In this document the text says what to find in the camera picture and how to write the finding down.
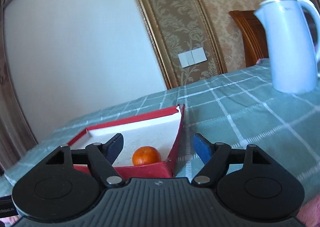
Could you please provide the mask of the red shallow cardboard box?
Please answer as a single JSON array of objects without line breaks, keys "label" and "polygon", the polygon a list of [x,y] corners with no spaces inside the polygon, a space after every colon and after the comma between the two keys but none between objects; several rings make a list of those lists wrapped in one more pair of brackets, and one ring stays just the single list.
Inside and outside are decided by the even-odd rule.
[{"label": "red shallow cardboard box", "polygon": [[[135,115],[117,121],[84,128],[68,145],[84,149],[87,145],[105,143],[115,134],[124,137],[124,147],[113,167],[125,180],[129,178],[172,178],[176,166],[184,106],[173,106]],[[132,156],[143,146],[152,146],[160,153],[162,161],[155,164],[134,166]]]}]

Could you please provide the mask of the white wall switch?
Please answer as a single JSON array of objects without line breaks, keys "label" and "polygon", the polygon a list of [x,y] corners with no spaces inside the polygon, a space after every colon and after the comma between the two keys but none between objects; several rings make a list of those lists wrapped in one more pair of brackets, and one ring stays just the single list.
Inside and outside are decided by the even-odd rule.
[{"label": "white wall switch", "polygon": [[203,48],[196,48],[180,53],[178,54],[178,59],[182,68],[207,61],[207,57]]}]

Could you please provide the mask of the green plaid bedsheet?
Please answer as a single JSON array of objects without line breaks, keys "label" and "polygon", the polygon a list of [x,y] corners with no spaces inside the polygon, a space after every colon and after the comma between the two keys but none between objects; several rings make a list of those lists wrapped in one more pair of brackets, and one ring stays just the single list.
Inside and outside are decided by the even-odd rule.
[{"label": "green plaid bedsheet", "polygon": [[192,178],[202,167],[192,138],[202,134],[232,148],[256,144],[303,185],[306,200],[319,194],[319,89],[305,94],[274,90],[270,63],[150,94],[76,118],[56,129],[1,176],[1,195],[53,149],[87,126],[184,105],[176,175]]}]

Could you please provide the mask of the gold wall moulding frame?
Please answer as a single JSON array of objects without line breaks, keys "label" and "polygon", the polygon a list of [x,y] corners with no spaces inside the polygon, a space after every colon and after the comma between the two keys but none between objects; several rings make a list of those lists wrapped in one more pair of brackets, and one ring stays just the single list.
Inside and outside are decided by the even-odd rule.
[{"label": "gold wall moulding frame", "polygon": [[[136,0],[168,89],[227,71],[203,0]],[[206,60],[183,67],[179,54],[204,49]]]}]

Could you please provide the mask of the pink towel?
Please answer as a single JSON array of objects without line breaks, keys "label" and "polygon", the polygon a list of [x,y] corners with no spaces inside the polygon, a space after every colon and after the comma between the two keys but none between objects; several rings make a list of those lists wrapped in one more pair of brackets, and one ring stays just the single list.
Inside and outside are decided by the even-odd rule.
[{"label": "pink towel", "polygon": [[319,227],[319,199],[314,199],[304,205],[297,218],[307,227]]}]

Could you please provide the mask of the white electric kettle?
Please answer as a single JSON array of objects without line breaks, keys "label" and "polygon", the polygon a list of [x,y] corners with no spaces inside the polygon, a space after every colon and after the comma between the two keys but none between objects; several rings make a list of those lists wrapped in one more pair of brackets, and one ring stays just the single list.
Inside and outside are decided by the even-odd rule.
[{"label": "white electric kettle", "polygon": [[254,12],[265,30],[272,86],[279,92],[311,92],[319,80],[319,43],[304,12],[319,29],[319,12],[310,0],[265,0]]}]

